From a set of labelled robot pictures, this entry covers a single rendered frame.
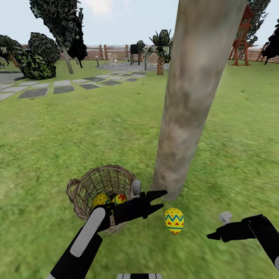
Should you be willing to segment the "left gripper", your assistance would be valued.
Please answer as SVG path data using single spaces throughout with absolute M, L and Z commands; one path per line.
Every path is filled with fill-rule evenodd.
M 159 191 L 149 191 L 147 194 L 145 192 L 140 192 L 140 197 L 134 200 L 129 200 L 124 202 L 124 209 L 126 212 L 127 221 L 134 220 L 139 217 L 144 219 L 148 218 L 155 211 L 160 210 L 164 207 L 164 204 L 150 205 L 151 201 L 160 198 L 167 194 L 166 190 Z

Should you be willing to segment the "wicker basket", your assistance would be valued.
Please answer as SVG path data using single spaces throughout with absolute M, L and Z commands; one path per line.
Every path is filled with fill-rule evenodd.
M 108 176 L 107 179 L 103 179 L 102 170 L 106 170 L 106 174 Z M 91 212 L 93 211 L 92 205 L 89 206 L 90 199 L 92 199 L 92 192 L 89 191 L 91 186 L 93 188 L 97 188 L 96 182 L 92 178 L 92 174 L 98 174 L 97 176 L 100 178 L 101 188 L 105 191 L 110 198 L 114 198 L 118 194 L 121 194 L 121 191 L 116 192 L 115 184 L 113 182 L 114 177 L 111 175 L 114 171 L 116 175 L 122 173 L 122 178 L 124 179 L 124 184 L 119 181 L 116 182 L 116 186 L 118 189 L 123 189 L 122 194 L 127 197 L 127 201 L 132 200 L 132 184 L 133 181 L 137 179 L 136 174 L 131 174 L 128 169 L 120 165 L 105 165 L 102 167 L 96 167 L 94 169 L 89 170 L 80 180 L 78 179 L 70 179 L 68 186 L 66 187 L 66 193 L 69 197 L 70 202 L 73 204 L 73 210 L 81 220 L 87 221 L 90 217 Z M 106 189 L 105 183 L 109 183 L 110 189 Z M 70 191 L 72 186 L 75 186 L 73 192 Z M 128 187 L 127 187 L 128 186 Z M 84 192 L 83 196 L 82 193 Z M 88 211 L 86 211 L 88 208 Z M 110 213 L 110 227 L 104 231 L 104 234 L 116 233 L 123 226 L 126 225 L 127 221 L 121 224 L 116 225 L 114 220 L 114 214 L 112 210 L 109 210 Z

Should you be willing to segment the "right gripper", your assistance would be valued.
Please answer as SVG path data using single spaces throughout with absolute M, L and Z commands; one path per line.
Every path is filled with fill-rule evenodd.
M 240 232 L 236 228 L 236 223 L 237 222 L 225 224 L 224 226 L 217 228 L 216 232 L 208 234 L 207 238 L 214 240 L 220 240 L 222 238 L 223 242 L 246 239 L 241 237 Z

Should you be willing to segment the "easter egg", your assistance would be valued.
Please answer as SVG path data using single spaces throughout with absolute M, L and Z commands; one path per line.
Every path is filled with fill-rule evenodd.
M 124 194 L 118 194 L 117 196 L 115 196 L 112 201 L 118 205 L 120 203 L 124 203 L 127 202 L 127 197 Z
M 114 203 L 112 199 L 105 193 L 99 193 L 96 195 L 92 201 L 92 209 L 98 205 Z
M 176 208 L 169 208 L 164 215 L 167 228 L 174 234 L 179 233 L 184 226 L 184 216 Z

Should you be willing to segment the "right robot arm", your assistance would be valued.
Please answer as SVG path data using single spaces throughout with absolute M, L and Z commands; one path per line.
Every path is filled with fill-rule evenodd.
M 269 219 L 262 214 L 256 214 L 246 217 L 241 222 L 231 223 L 231 217 L 229 211 L 221 213 L 218 219 L 223 222 L 223 226 L 208 234 L 207 238 L 222 238 L 223 242 L 256 238 L 279 272 L 279 233 Z

